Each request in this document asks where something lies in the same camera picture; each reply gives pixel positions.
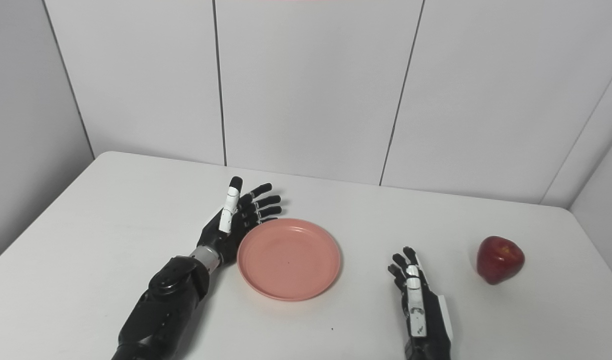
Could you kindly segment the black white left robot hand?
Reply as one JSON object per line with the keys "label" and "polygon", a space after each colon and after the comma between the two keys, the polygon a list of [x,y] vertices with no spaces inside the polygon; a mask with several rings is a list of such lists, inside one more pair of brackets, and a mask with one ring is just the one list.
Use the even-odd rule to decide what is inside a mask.
{"label": "black white left robot hand", "polygon": [[270,194],[272,183],[264,183],[242,192],[240,177],[230,180],[223,207],[201,231],[192,257],[210,269],[233,264],[244,237],[254,228],[276,220],[283,211],[282,198]]}

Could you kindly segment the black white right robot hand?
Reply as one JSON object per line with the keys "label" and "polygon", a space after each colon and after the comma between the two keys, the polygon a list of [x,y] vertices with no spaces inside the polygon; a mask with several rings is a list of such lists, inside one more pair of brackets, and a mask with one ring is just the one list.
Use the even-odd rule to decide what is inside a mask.
{"label": "black white right robot hand", "polygon": [[450,360],[453,329],[446,299],[428,285],[416,251],[405,246],[392,256],[388,272],[400,291],[408,341],[407,360]]}

